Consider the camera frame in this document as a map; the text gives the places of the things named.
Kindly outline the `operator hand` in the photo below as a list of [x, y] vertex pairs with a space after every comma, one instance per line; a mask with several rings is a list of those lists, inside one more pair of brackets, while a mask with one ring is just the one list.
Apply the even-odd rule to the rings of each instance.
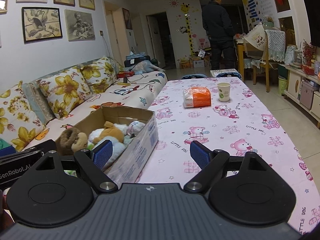
[[14, 221], [12, 217], [7, 212], [7, 199], [6, 195], [3, 193], [3, 191], [0, 191], [0, 197], [1, 197], [1, 205], [0, 205], [0, 232], [6, 230], [7, 228], [11, 227], [14, 224]]

